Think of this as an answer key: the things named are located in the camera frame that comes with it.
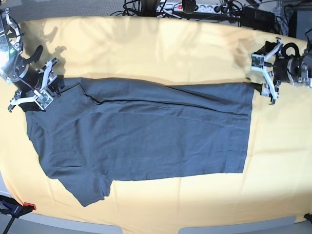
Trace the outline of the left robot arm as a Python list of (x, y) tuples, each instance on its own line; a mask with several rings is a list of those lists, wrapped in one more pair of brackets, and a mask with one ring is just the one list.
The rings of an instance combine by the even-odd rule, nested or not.
[(295, 87), (312, 87), (312, 41), (301, 54), (299, 47), (290, 42), (266, 41), (264, 46), (251, 55), (251, 70), (260, 72), (265, 83), (252, 83), (261, 96), (270, 98), (270, 105), (275, 105), (279, 98), (282, 83)]

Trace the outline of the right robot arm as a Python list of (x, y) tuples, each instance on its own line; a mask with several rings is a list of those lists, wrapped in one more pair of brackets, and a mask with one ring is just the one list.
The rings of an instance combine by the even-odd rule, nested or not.
[(19, 106), (24, 112), (45, 112), (60, 96), (63, 81), (52, 70), (59, 61), (48, 60), (41, 69), (35, 69), (32, 63), (39, 61), (43, 46), (39, 45), (30, 58), (22, 57), (23, 33), (19, 25), (10, 16), (10, 9), (0, 11), (0, 77), (8, 84), (17, 87), (10, 100), (8, 111)]

